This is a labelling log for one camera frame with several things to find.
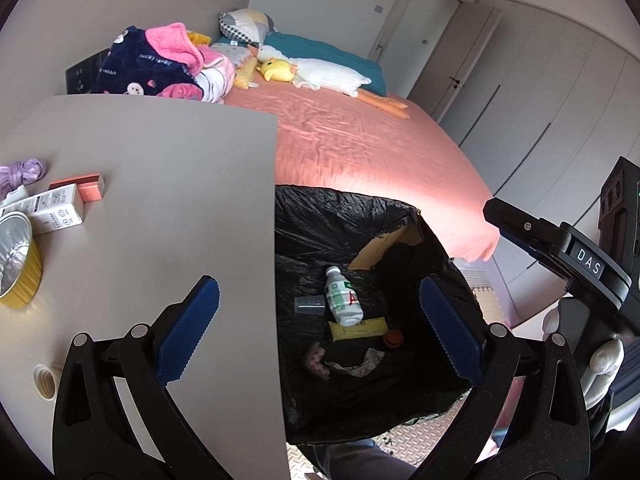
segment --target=black robotic device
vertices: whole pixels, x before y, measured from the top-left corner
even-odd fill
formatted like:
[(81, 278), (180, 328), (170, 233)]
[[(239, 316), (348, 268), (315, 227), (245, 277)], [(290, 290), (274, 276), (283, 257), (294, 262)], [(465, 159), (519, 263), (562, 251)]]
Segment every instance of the black robotic device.
[[(639, 194), (640, 168), (620, 158), (602, 190), (600, 247), (571, 225), (535, 219), (498, 199), (486, 204), (489, 222), (567, 280), (573, 297), (561, 301), (560, 329), (545, 342), (516, 338), (501, 324), (487, 325), (475, 305), (457, 299), (436, 276), (424, 280), (420, 293), (424, 289), (441, 300), (430, 321), (456, 370), (473, 388), (413, 480), (638, 477), (640, 416), (590, 473), (590, 428), (580, 378), (604, 342), (640, 335)], [(156, 373), (159, 346), (209, 280), (203, 276), (183, 303), (167, 307), (151, 326), (137, 325), (121, 339), (94, 342), (84, 333), (74, 338), (54, 417), (56, 478), (231, 478), (191, 431), (166, 380)], [(164, 462), (138, 445), (114, 386), (116, 376), (127, 379)], [(526, 378), (524, 389), (500, 453), (475, 464), (518, 376)]]

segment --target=teal pillow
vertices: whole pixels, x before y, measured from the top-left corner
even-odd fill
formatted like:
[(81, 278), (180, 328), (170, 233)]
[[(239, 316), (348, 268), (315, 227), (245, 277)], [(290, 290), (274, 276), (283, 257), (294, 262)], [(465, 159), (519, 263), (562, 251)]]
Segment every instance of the teal pillow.
[[(219, 43), (229, 43), (227, 38), (220, 38)], [(382, 69), (375, 61), (362, 59), (322, 41), (309, 40), (302, 36), (272, 32), (264, 40), (265, 45), (281, 51), (287, 57), (322, 59), (338, 65), (346, 66), (371, 79), (371, 84), (363, 86), (374, 94), (386, 97), (385, 79)]]

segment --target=metal screw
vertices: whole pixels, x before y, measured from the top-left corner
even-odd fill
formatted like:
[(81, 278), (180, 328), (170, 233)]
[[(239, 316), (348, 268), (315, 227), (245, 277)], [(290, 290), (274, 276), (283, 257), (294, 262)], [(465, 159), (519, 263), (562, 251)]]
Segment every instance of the metal screw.
[(136, 339), (144, 337), (147, 332), (148, 328), (146, 327), (146, 325), (136, 325), (131, 329), (131, 335)]
[(86, 343), (86, 340), (87, 340), (86, 334), (78, 334), (74, 338), (74, 345), (75, 346), (82, 346), (84, 343)]
[(508, 334), (507, 327), (501, 325), (500, 323), (495, 323), (491, 325), (491, 333), (496, 337), (505, 337)]
[(564, 343), (566, 343), (566, 340), (564, 339), (564, 337), (562, 336), (562, 334), (553, 334), (551, 336), (551, 341), (553, 341), (555, 344), (557, 344), (558, 346), (563, 346)]

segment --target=power outlet panel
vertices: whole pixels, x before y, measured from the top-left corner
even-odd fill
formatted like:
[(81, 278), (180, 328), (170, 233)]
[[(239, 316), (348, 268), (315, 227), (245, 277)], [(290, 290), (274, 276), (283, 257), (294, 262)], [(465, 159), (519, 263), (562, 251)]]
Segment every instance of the power outlet panel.
[(109, 49), (94, 54), (65, 70), (66, 93), (67, 94), (87, 94), (91, 91), (104, 58), (107, 57)]

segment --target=yellow chick plush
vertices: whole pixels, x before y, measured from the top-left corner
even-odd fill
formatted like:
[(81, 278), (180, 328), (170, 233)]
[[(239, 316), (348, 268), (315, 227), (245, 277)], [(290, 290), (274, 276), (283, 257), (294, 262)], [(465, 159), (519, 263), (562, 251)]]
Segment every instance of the yellow chick plush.
[(291, 83), (296, 76), (297, 66), (284, 61), (283, 59), (271, 59), (266, 63), (263, 63), (260, 67), (262, 76), (271, 81), (282, 81), (283, 83)]

